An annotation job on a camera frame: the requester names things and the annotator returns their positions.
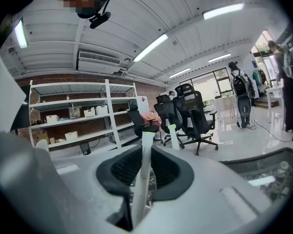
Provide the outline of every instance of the table leg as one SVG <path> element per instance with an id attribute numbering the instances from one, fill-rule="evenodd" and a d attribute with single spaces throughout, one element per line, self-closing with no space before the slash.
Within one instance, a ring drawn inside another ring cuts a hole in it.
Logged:
<path id="1" fill-rule="evenodd" d="M 272 122 L 272 103 L 270 98 L 270 93 L 267 93 L 267 100 L 268 100 L 268 122 Z"/>
<path id="2" fill-rule="evenodd" d="M 281 107 L 282 107 L 281 126 L 282 126 L 282 130 L 284 130 L 285 110 L 284 110 L 284 98 L 283 98 L 283 91 L 282 91 L 282 89 L 280 89 L 280 93 L 281 93 Z"/>

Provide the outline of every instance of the ceiling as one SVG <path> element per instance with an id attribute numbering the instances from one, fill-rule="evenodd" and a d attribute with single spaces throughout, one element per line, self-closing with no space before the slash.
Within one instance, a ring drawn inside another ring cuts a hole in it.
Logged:
<path id="1" fill-rule="evenodd" d="M 204 11 L 237 2 L 246 4 L 244 10 L 202 18 Z M 10 73 L 20 77 L 76 71 L 82 50 L 120 59 L 123 77 L 167 83 L 173 82 L 169 75 L 188 67 L 199 73 L 211 65 L 209 59 L 224 53 L 231 53 L 226 59 L 243 59 L 271 22 L 260 0 L 111 0 L 107 11 L 110 20 L 93 30 L 89 20 L 62 2 L 34 0 L 23 14 L 28 47 L 20 49 L 13 32 L 0 49 L 1 57 Z M 132 61 L 163 33 L 169 39 L 140 62 Z M 96 64 L 92 72 L 102 70 Z"/>

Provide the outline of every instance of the mesh chair back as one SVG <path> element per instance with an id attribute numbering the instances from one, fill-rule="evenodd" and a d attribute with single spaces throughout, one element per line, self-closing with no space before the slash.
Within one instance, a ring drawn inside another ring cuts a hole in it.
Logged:
<path id="1" fill-rule="evenodd" d="M 165 133 L 169 133 L 169 129 L 166 123 L 166 119 L 168 119 L 170 125 L 175 124 L 175 130 L 178 131 L 181 128 L 181 122 L 177 116 L 173 101 L 167 95 L 158 96 L 156 99 L 157 104 L 154 105 L 154 109 L 162 120 L 161 128 Z"/>
<path id="2" fill-rule="evenodd" d="M 182 96 L 174 98 L 173 102 L 182 116 L 182 128 L 186 134 L 189 131 L 188 118 L 191 118 L 193 128 L 197 129 L 198 136 L 196 137 L 209 131 L 209 124 L 203 111 L 202 95 L 199 91 L 184 93 Z"/>
<path id="3" fill-rule="evenodd" d="M 144 128 L 144 121 L 139 113 L 138 106 L 135 104 L 130 105 L 130 110 L 128 111 L 128 115 L 133 122 L 135 134 L 138 137 L 142 137 L 142 130 Z"/>

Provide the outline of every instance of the power cable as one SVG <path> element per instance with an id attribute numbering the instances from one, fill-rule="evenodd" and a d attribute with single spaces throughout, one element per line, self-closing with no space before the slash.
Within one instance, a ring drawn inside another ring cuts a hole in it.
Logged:
<path id="1" fill-rule="evenodd" d="M 277 140 L 279 140 L 279 141 L 282 141 L 282 142 L 291 142 L 291 141 L 293 141 L 293 137 L 292 137 L 291 140 L 281 140 L 281 139 L 278 139 L 278 138 L 277 138 L 276 136 L 274 136 L 274 135 L 273 135 L 273 134 L 272 134 L 267 128 L 263 127 L 262 125 L 258 124 L 257 122 L 256 122 L 256 124 L 257 124 L 258 126 L 264 128 L 268 133 L 270 133 L 275 139 L 277 139 Z"/>

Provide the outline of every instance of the chair headrest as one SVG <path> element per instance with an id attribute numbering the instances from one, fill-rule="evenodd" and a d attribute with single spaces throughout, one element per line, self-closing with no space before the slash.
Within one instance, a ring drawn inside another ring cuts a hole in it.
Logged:
<path id="1" fill-rule="evenodd" d="M 165 103 L 167 101 L 170 101 L 170 97 L 168 95 L 162 95 L 162 96 L 158 96 L 156 97 L 157 100 L 157 104 L 161 104 L 161 103 Z"/>
<path id="2" fill-rule="evenodd" d="M 138 110 L 138 106 L 136 104 L 131 104 L 130 111 L 136 111 L 136 110 Z"/>
<path id="3" fill-rule="evenodd" d="M 177 96 L 183 96 L 185 93 L 194 92 L 194 88 L 188 83 L 176 87 L 175 90 L 177 92 Z"/>

